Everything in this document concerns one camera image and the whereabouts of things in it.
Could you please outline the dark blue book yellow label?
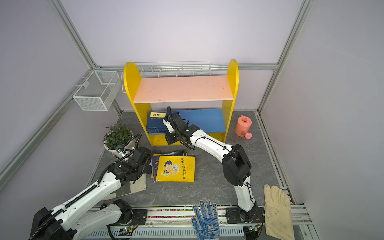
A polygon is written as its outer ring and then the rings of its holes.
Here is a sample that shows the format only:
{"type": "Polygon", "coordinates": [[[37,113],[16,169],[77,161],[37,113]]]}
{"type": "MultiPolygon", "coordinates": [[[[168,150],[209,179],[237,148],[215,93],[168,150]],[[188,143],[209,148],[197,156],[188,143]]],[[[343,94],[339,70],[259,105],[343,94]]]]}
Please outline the dark blue book yellow label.
{"type": "Polygon", "coordinates": [[[168,129],[163,123],[167,111],[148,111],[146,131],[149,135],[164,134],[168,129]]]}

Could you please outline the purple book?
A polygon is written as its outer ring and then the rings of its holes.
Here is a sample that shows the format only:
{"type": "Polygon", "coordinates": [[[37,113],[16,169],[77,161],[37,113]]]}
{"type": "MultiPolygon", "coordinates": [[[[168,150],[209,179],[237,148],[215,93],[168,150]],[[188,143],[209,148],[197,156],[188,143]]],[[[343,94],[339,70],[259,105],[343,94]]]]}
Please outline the purple book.
{"type": "Polygon", "coordinates": [[[178,150],[173,152],[162,152],[159,150],[153,150],[150,154],[151,161],[145,166],[144,173],[149,175],[149,170],[151,168],[151,177],[154,182],[156,182],[157,172],[159,168],[160,156],[187,156],[188,153],[185,150],[178,150]]]}

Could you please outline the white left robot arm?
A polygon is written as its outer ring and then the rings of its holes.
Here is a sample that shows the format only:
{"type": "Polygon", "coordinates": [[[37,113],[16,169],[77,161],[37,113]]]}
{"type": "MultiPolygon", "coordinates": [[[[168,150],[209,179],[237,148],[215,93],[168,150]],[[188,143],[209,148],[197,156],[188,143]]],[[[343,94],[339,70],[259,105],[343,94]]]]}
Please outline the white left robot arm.
{"type": "Polygon", "coordinates": [[[70,200],[51,210],[42,208],[33,219],[31,240],[80,240],[92,232],[113,224],[140,224],[132,207],[116,200],[97,212],[87,212],[110,193],[134,183],[144,173],[151,150],[137,147],[109,164],[97,181],[70,200]]]}

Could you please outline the yellow cartoon cover book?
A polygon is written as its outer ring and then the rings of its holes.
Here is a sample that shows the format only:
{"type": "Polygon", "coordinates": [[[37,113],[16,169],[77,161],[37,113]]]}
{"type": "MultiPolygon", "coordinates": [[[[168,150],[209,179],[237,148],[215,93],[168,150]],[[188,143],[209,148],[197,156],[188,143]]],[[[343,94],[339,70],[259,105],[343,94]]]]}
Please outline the yellow cartoon cover book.
{"type": "Polygon", "coordinates": [[[159,156],[156,182],[194,183],[195,157],[159,156]]]}

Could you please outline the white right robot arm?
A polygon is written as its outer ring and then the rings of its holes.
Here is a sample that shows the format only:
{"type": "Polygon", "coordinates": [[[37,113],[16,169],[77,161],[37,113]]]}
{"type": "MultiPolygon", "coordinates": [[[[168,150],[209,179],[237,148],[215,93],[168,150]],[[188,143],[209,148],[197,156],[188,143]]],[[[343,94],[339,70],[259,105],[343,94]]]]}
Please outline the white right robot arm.
{"type": "Polygon", "coordinates": [[[206,134],[195,125],[189,125],[180,115],[173,115],[171,108],[163,119],[167,127],[165,138],[168,144],[180,142],[190,150],[200,148],[215,157],[223,167],[225,179],[234,186],[237,196],[237,214],[231,216],[241,223],[263,220],[263,210],[253,197],[250,176],[251,162],[239,144],[225,144],[206,134]]]}

